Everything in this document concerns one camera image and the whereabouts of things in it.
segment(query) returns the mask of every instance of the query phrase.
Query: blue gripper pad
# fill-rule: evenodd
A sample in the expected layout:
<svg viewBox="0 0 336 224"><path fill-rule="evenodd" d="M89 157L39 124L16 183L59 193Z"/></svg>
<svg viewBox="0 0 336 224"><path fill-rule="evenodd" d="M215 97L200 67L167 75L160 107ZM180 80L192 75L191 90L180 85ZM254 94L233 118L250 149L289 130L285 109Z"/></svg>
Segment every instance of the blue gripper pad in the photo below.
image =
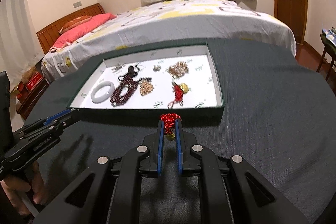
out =
<svg viewBox="0 0 336 224"><path fill-rule="evenodd" d="M160 140L159 140L159 148L157 151L157 174L161 175L162 170L162 160L163 160L163 141L164 141L164 121L161 123L161 131L160 131Z"/></svg>
<svg viewBox="0 0 336 224"><path fill-rule="evenodd" d="M56 119L58 119L59 117L65 115L65 114L67 114L67 113L69 113L69 112L71 112L71 110L70 110L70 109L66 109L66 110L64 110L64 111L62 111L62 112L60 112L60 113L57 113L57 114L55 114L55 115L53 115L53 116L51 116L51 117L48 117L48 118L46 119L46 121L44 122L44 125L45 125L45 126L49 125L50 123L53 122L53 120L56 120Z"/></svg>
<svg viewBox="0 0 336 224"><path fill-rule="evenodd" d="M178 173L182 175L182 149L181 149L181 140L180 140L180 132L179 125L177 123L177 119L175 120L175 143L176 143L176 156L177 156L177 169Z"/></svg>

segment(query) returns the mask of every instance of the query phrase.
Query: stuffed toy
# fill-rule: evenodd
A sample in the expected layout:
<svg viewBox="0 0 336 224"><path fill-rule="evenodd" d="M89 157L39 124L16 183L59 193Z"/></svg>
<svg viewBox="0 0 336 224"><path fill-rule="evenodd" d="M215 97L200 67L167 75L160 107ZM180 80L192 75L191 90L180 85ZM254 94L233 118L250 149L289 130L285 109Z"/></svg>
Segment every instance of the stuffed toy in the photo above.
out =
<svg viewBox="0 0 336 224"><path fill-rule="evenodd" d="M36 67L31 67L30 70L26 71L22 77L21 77L21 81L22 84L27 84L29 82L29 79L36 73Z"/></svg>

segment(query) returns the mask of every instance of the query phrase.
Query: white bangle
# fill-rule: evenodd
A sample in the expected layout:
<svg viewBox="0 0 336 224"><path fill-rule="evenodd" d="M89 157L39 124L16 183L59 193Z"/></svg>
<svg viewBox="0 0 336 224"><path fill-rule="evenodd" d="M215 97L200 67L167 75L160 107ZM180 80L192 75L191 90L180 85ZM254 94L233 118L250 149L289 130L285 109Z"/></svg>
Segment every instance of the white bangle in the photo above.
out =
<svg viewBox="0 0 336 224"><path fill-rule="evenodd" d="M108 85L110 86L110 89L105 94L103 94L100 97L95 97L98 90L100 90L101 88L103 88L105 86L108 86ZM110 82L110 81L102 82L92 90L91 100L95 104L102 103L103 101L106 101L108 98L111 97L113 91L114 91L114 85L113 85L112 82Z"/></svg>

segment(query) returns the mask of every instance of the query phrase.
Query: wooden headboard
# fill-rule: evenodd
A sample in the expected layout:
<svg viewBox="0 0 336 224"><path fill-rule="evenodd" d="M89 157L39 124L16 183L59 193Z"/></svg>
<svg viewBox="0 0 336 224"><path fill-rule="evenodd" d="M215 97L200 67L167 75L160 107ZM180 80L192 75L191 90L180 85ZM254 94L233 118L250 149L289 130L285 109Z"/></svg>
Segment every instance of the wooden headboard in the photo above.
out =
<svg viewBox="0 0 336 224"><path fill-rule="evenodd" d="M88 6L81 10L75 11L72 14L69 14L65 17L62 17L59 20L51 23L50 25L44 27L42 30L36 33L41 47L46 54L50 48L54 45L57 38L59 38L60 34L58 33L61 28L69 21L73 20L76 17L80 16L95 16L99 14L104 14L104 9L101 7L99 3Z"/></svg>

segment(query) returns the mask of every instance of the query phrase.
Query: red string charm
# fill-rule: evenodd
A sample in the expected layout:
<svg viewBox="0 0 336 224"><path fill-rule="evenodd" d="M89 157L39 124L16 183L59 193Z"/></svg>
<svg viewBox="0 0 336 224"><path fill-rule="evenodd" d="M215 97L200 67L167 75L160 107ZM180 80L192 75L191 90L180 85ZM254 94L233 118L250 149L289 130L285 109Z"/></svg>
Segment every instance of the red string charm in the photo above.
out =
<svg viewBox="0 0 336 224"><path fill-rule="evenodd" d="M175 93L175 100L168 104L169 109L172 109L176 103L179 103L180 106L183 106L183 90L175 82L172 84Z"/></svg>
<svg viewBox="0 0 336 224"><path fill-rule="evenodd" d="M175 134L173 133L175 128L175 120L180 119L181 117L176 113L162 114L160 120L164 122L165 135L167 139L174 140Z"/></svg>

